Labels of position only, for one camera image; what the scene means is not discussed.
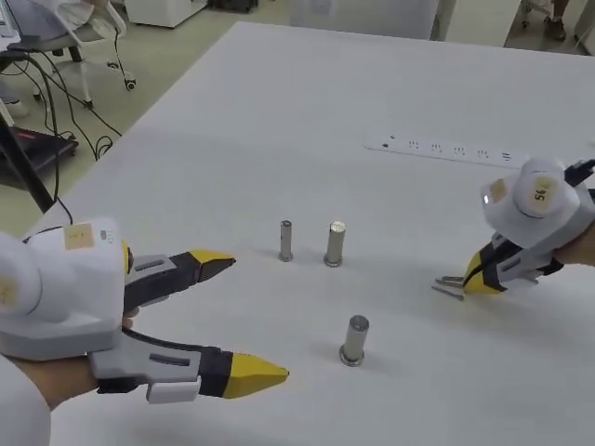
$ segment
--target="power strip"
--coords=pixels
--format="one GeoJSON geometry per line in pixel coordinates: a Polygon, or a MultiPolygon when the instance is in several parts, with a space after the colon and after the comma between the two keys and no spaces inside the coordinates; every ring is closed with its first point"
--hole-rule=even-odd
{"type": "Polygon", "coordinates": [[[525,153],[450,144],[443,141],[404,139],[394,135],[368,136],[364,147],[370,151],[390,151],[404,155],[458,161],[460,163],[494,165],[508,169],[520,169],[529,160],[529,155],[525,153]]]}

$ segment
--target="shoe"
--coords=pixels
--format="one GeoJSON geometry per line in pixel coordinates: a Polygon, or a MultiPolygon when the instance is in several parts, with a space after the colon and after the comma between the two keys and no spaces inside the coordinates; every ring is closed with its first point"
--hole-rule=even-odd
{"type": "Polygon", "coordinates": [[[18,99],[11,102],[5,102],[4,105],[7,107],[7,110],[13,119],[24,118],[29,114],[27,107],[25,107],[18,99]]]}
{"type": "Polygon", "coordinates": [[[566,40],[566,30],[561,20],[546,19],[546,37],[556,42],[563,42],[566,40]]]}

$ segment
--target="sticker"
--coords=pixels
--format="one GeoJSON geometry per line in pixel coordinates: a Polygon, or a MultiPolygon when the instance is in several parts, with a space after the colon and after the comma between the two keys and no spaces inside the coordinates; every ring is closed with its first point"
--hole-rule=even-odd
{"type": "Polygon", "coordinates": [[[504,178],[501,178],[492,183],[490,186],[490,195],[492,195],[492,201],[494,203],[498,203],[507,194],[506,183],[504,182],[504,178]]]}
{"type": "Polygon", "coordinates": [[[17,303],[17,285],[7,276],[0,276],[0,305],[14,307],[17,303]]]}
{"type": "Polygon", "coordinates": [[[95,246],[95,242],[93,241],[93,227],[90,223],[64,227],[64,247],[67,250],[92,248],[93,246],[95,246]]]}
{"type": "Polygon", "coordinates": [[[537,177],[533,182],[532,204],[535,210],[546,212],[558,189],[558,181],[550,177],[537,177]]]}

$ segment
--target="hand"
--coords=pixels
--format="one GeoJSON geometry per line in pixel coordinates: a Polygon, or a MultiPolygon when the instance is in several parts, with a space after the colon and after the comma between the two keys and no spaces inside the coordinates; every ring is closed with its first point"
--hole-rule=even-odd
{"type": "MultiPolygon", "coordinates": [[[[136,308],[122,319],[122,326],[132,327],[132,318],[139,314],[136,308]]],[[[10,358],[29,379],[31,379],[46,399],[50,410],[71,398],[91,392],[98,387],[93,377],[88,359],[73,358],[47,362],[30,362],[10,358]]]]}
{"type": "Polygon", "coordinates": [[[564,265],[595,267],[595,223],[580,237],[559,249],[554,256],[564,265]]]}

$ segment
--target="silver metal peg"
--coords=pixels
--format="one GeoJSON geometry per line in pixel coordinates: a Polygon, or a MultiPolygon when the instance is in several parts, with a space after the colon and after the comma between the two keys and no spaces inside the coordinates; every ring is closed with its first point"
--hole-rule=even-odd
{"type": "Polygon", "coordinates": [[[364,343],[370,328],[370,321],[364,316],[353,316],[347,328],[345,343],[338,351],[338,356],[345,365],[357,367],[364,362],[364,343]]]}
{"type": "Polygon", "coordinates": [[[282,262],[291,262],[294,258],[291,252],[291,229],[291,221],[284,220],[281,222],[281,250],[279,251],[279,260],[282,262]]]}
{"type": "Polygon", "coordinates": [[[327,267],[340,267],[343,263],[343,243],[345,242],[345,223],[334,221],[328,230],[328,245],[324,255],[327,267]]]}

